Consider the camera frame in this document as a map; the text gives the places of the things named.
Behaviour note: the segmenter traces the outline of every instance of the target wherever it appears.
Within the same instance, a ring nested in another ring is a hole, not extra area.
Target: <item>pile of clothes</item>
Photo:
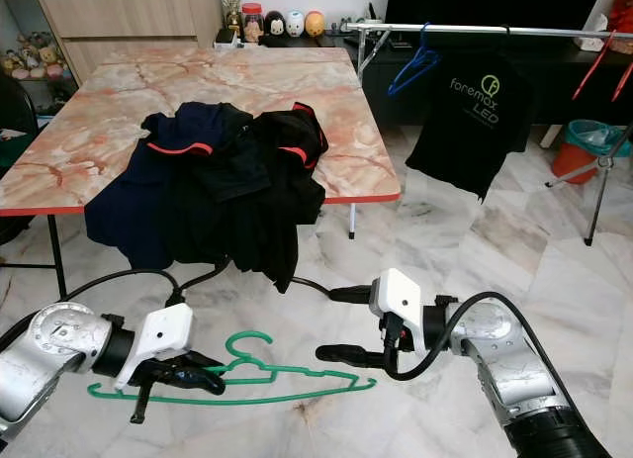
[[[315,112],[182,104],[147,117],[126,171],[85,209],[88,236],[132,268],[218,264],[263,272],[284,293],[298,260],[297,225],[313,224],[325,190],[312,175],[327,140]]]

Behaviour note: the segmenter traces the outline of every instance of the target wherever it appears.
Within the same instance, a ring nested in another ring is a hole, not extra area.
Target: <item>robotic arm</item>
[[[219,395],[224,381],[204,367],[222,363],[190,350],[193,312],[180,303],[147,315],[139,332],[124,319],[97,317],[77,303],[39,311],[29,328],[0,351],[0,451],[28,423],[64,372],[92,370],[115,388],[140,387],[132,423],[142,423],[155,382]]]
[[[330,297],[368,303],[380,318],[385,348],[380,353],[346,344],[321,346],[316,350],[319,359],[381,368],[394,379],[410,380],[440,351],[450,349],[477,364],[482,389],[519,458],[609,458],[529,324],[502,295],[487,292],[464,304],[437,297],[435,305],[423,306],[419,287],[390,269],[371,287],[332,290]],[[505,307],[480,303],[487,298],[501,300]],[[398,372],[400,351],[414,351],[422,362],[411,371]]]

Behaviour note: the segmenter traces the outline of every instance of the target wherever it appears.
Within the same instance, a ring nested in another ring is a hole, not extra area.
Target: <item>wooden cabinet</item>
[[[220,0],[40,0],[75,78],[82,83],[113,51],[211,47]]]

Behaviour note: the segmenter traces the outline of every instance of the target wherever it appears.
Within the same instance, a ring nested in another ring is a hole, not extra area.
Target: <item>black t-shirt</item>
[[[523,151],[534,114],[529,83],[496,53],[444,55],[409,168],[486,197],[505,155]]]

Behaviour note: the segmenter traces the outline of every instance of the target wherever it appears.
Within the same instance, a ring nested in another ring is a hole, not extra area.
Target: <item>green clothes hanger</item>
[[[163,402],[168,404],[188,404],[195,406],[249,406],[256,404],[272,404],[276,402],[285,402],[285,401],[298,401],[302,399],[310,399],[312,397],[320,397],[320,396],[328,396],[332,394],[341,394],[344,392],[355,392],[355,391],[364,391],[367,389],[371,389],[376,385],[376,380],[372,378],[367,379],[367,384],[358,385],[359,377],[355,374],[348,374],[346,372],[340,371],[313,371],[307,367],[297,367],[297,366],[275,366],[272,364],[266,364],[262,360],[257,359],[252,356],[252,354],[244,351],[240,351],[235,349],[233,344],[245,337],[257,337],[259,339],[263,339],[268,344],[273,342],[272,337],[268,334],[265,334],[260,331],[243,331],[237,332],[233,334],[226,340],[226,350],[236,357],[230,364],[227,366],[214,366],[214,367],[206,367],[205,369],[210,372],[223,373],[230,372],[235,369],[237,366],[241,364],[254,364],[256,365],[260,371],[268,372],[269,374],[266,377],[261,378],[250,378],[250,379],[225,379],[225,384],[227,386],[235,385],[242,386],[248,384],[272,384],[277,379],[277,375],[280,372],[292,373],[292,374],[302,374],[308,377],[339,377],[342,379],[349,380],[349,384],[347,387],[340,387],[335,389],[324,389],[316,392],[307,392],[304,394],[294,394],[289,396],[279,396],[279,397],[269,397],[263,399],[242,399],[242,400],[199,400],[199,399],[181,399],[177,397],[158,397],[151,396],[149,400],[151,402]],[[97,399],[118,399],[118,400],[128,400],[135,401],[138,399],[138,395],[134,394],[124,394],[122,391],[117,391],[114,393],[105,393],[101,392],[102,385],[101,383],[96,383],[88,386],[88,394],[97,398]]]

